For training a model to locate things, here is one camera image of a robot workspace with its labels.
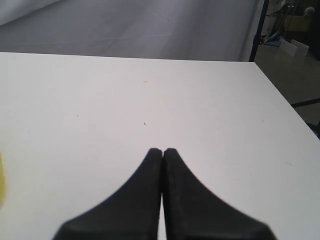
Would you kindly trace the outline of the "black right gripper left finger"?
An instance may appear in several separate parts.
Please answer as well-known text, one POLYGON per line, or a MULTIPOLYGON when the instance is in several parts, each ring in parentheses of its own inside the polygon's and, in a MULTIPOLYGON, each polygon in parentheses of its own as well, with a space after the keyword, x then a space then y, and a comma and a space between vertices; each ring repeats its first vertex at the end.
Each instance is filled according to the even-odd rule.
POLYGON ((156 240, 161 207, 162 151, 151 148, 115 193, 66 221, 57 240, 156 240))

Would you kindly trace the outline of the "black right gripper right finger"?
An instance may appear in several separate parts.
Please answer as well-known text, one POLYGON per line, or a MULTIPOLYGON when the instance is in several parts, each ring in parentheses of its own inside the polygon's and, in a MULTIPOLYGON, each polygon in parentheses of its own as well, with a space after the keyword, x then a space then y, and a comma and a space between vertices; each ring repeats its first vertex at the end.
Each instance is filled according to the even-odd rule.
POLYGON ((168 240, 274 240, 260 222, 214 195, 190 171, 178 151, 162 160, 162 201, 168 240))

